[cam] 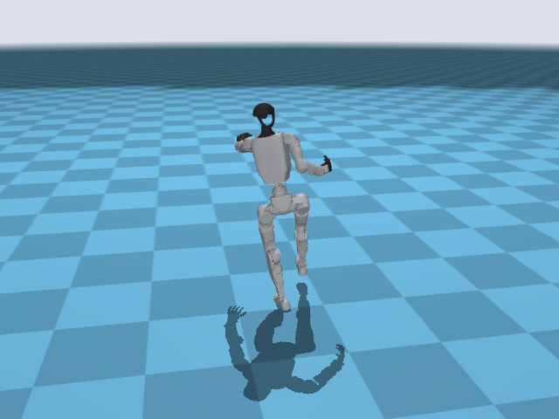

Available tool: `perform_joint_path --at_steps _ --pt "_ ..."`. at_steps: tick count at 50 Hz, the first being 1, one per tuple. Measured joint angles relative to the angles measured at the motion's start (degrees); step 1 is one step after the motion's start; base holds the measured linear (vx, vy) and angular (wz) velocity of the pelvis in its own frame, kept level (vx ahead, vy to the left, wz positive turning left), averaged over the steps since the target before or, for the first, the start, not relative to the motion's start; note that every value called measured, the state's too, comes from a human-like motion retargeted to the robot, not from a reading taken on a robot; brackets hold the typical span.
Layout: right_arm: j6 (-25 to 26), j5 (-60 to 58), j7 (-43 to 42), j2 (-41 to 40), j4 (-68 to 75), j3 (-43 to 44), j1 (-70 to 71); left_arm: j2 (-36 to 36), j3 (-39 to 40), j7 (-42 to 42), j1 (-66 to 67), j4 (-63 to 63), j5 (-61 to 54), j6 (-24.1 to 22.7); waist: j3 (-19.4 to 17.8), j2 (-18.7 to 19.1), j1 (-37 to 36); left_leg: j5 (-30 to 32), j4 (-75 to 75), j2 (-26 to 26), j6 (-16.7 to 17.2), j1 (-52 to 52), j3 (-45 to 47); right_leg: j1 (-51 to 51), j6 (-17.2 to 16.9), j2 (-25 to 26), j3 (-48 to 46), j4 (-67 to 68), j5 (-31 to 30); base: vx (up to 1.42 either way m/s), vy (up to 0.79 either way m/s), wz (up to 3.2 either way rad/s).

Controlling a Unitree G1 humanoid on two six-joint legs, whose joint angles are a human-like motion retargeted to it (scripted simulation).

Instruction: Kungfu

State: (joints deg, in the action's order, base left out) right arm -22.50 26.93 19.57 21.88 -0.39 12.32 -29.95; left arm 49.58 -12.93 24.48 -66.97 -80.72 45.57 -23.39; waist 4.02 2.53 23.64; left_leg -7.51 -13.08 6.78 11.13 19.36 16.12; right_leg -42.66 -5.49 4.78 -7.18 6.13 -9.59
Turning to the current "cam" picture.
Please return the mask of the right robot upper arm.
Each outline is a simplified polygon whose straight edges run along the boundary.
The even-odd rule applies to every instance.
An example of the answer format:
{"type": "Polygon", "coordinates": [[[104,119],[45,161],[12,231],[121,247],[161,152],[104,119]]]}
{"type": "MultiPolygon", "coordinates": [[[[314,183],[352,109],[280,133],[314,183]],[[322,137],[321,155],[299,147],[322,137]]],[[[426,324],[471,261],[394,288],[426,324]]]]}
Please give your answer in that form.
{"type": "Polygon", "coordinates": [[[306,168],[302,162],[304,159],[303,152],[300,146],[300,139],[292,133],[284,133],[282,134],[282,136],[284,143],[289,146],[291,155],[296,165],[296,171],[300,174],[304,174],[306,171],[308,171],[308,168],[306,168]]]}

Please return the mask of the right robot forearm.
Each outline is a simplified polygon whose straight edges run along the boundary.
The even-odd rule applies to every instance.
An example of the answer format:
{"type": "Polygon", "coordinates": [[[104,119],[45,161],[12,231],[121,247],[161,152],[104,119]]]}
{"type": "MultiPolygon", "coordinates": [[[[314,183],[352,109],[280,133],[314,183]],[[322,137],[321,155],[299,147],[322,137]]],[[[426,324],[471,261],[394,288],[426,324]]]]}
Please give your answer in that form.
{"type": "Polygon", "coordinates": [[[308,175],[324,175],[325,173],[327,173],[329,171],[328,169],[328,165],[325,166],[318,166],[315,165],[313,163],[311,163],[310,161],[307,160],[303,160],[303,165],[308,168],[308,171],[306,171],[306,173],[308,175]]]}

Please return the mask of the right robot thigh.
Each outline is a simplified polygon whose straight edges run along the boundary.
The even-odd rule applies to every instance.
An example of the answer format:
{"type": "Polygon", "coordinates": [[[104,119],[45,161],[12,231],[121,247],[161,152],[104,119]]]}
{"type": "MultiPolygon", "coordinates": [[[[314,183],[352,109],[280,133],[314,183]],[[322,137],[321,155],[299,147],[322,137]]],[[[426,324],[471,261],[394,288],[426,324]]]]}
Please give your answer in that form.
{"type": "Polygon", "coordinates": [[[306,194],[298,194],[293,198],[294,216],[296,230],[294,231],[294,238],[296,242],[305,242],[304,229],[307,228],[308,211],[310,204],[306,194]]]}

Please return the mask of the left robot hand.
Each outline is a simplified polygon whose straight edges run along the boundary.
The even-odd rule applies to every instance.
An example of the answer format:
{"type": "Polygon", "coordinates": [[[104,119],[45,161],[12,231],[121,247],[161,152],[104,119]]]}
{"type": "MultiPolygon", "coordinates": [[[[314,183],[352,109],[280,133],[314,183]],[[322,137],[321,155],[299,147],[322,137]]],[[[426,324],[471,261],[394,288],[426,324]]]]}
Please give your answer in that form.
{"type": "Polygon", "coordinates": [[[252,134],[243,133],[243,134],[241,134],[241,135],[238,135],[238,136],[237,136],[237,142],[238,142],[238,141],[241,141],[241,140],[244,140],[244,138],[248,138],[248,137],[250,137],[250,136],[252,136],[252,134]]]}

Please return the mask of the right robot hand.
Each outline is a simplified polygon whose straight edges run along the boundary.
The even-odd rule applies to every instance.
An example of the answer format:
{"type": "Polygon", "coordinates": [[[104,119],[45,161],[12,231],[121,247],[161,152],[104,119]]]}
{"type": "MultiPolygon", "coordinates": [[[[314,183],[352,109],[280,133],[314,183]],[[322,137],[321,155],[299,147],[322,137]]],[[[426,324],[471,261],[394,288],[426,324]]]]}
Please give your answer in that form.
{"type": "MultiPolygon", "coordinates": [[[[332,169],[331,169],[331,168],[332,168],[332,166],[331,166],[331,162],[330,162],[330,159],[328,159],[326,155],[324,155],[324,158],[325,158],[325,159],[324,159],[324,161],[325,161],[325,162],[324,162],[324,163],[322,163],[322,164],[321,164],[321,166],[325,166],[325,165],[328,165],[328,169],[329,169],[329,171],[328,171],[328,172],[331,172],[331,171],[332,171],[332,169]]],[[[325,173],[325,174],[326,174],[326,173],[325,173]]]]}

